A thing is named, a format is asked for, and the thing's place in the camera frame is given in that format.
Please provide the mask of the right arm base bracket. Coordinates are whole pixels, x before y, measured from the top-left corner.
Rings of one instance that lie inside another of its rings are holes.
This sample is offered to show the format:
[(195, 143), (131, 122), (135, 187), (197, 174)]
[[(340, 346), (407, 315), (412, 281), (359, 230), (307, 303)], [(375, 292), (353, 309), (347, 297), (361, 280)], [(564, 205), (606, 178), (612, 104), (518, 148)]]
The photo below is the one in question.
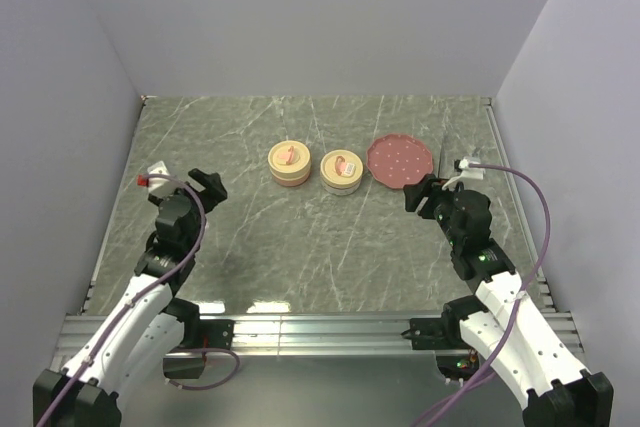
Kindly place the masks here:
[(411, 318), (401, 337), (416, 351), (462, 350), (469, 346), (462, 340), (458, 327), (441, 317)]

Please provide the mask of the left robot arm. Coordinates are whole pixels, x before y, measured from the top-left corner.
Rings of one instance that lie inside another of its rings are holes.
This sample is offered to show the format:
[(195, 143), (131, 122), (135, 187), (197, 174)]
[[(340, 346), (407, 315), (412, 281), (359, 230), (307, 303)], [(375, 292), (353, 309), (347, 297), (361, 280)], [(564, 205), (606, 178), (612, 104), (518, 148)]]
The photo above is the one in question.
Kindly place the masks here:
[(196, 264), (207, 214), (228, 193), (217, 173), (192, 169), (189, 177), (168, 175), (161, 162), (138, 177), (158, 209), (154, 230), (125, 293), (93, 336), (34, 382), (34, 425), (118, 426), (146, 372), (176, 348), (197, 348), (199, 308), (177, 294)]

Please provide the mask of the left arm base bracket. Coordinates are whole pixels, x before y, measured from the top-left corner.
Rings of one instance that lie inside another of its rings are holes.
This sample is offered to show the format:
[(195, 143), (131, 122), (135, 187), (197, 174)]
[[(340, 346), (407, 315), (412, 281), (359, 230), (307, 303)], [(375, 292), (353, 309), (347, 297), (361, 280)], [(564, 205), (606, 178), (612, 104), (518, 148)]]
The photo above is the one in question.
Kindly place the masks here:
[(239, 370), (239, 357), (232, 353), (235, 325), (228, 318), (200, 320), (163, 359), (162, 371), (168, 382), (220, 384), (235, 374)]

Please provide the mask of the cream lid with label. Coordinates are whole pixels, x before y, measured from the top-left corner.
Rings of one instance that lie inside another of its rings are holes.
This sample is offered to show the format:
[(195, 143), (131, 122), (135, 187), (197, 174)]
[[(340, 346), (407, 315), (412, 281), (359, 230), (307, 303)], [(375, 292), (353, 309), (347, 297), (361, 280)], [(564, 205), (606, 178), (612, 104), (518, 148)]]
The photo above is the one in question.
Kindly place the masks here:
[(322, 179), (331, 184), (351, 185), (361, 180), (364, 166), (360, 157), (349, 150), (334, 150), (324, 155), (320, 162), (320, 175)]

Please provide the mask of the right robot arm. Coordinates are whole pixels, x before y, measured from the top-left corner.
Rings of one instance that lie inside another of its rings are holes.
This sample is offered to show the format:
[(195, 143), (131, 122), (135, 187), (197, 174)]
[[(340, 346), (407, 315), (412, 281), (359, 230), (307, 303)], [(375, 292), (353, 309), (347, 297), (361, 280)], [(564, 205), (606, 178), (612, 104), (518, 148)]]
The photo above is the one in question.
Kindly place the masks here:
[(458, 179), (428, 174), (403, 188), (405, 209), (435, 221), (451, 247), (451, 260), (470, 295), (448, 302), (442, 338), (466, 345), (484, 360), (459, 392), (422, 413), (432, 426), (469, 390), (499, 377), (522, 409), (527, 426), (607, 426), (614, 389), (592, 373), (551, 328), (526, 291), (515, 266), (491, 234), (489, 198)]

